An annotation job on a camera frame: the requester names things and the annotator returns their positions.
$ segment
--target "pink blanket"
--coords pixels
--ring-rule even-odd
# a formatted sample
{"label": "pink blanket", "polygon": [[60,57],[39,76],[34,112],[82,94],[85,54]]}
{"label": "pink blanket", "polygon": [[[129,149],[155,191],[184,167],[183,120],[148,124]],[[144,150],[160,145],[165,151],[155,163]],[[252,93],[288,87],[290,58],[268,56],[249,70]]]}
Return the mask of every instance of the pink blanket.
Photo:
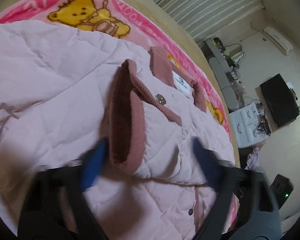
{"label": "pink blanket", "polygon": [[[122,0],[22,0],[0,13],[0,23],[20,20],[62,23],[86,31],[101,31],[149,50],[162,46],[168,58],[204,89],[206,104],[230,137],[222,101],[204,72],[158,26]],[[236,217],[233,201],[231,221]]]}

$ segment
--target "snap button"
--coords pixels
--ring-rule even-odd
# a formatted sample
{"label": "snap button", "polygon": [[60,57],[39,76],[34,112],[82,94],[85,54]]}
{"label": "snap button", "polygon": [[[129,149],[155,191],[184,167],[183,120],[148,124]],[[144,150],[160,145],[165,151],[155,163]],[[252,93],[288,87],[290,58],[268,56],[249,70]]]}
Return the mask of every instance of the snap button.
{"label": "snap button", "polygon": [[167,103],[166,99],[162,95],[157,94],[155,97],[157,98],[158,102],[163,106]]}

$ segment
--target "air conditioner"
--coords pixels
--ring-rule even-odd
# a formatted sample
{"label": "air conditioner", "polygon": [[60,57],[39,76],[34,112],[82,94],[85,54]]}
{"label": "air conditioner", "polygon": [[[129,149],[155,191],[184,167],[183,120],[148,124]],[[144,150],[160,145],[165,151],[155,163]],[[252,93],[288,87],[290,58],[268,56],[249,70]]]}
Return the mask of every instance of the air conditioner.
{"label": "air conditioner", "polygon": [[266,27],[264,34],[284,55],[288,56],[293,53],[293,45],[275,28]]}

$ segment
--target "television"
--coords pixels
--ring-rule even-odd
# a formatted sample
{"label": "television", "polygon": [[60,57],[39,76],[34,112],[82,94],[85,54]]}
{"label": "television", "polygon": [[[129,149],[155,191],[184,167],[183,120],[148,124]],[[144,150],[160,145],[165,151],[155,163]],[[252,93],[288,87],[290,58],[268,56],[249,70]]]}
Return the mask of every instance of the television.
{"label": "television", "polygon": [[278,127],[293,122],[300,115],[295,97],[280,74],[262,83],[260,87]]}

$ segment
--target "drawer handle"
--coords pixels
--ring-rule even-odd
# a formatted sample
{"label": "drawer handle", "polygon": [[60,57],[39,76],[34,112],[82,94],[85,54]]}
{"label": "drawer handle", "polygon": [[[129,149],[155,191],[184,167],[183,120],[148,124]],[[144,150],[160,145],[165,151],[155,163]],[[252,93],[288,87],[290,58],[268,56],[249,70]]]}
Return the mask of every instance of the drawer handle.
{"label": "drawer handle", "polygon": [[238,131],[239,133],[242,133],[242,131],[239,130],[239,126],[240,126],[240,124],[237,125],[237,131]]}

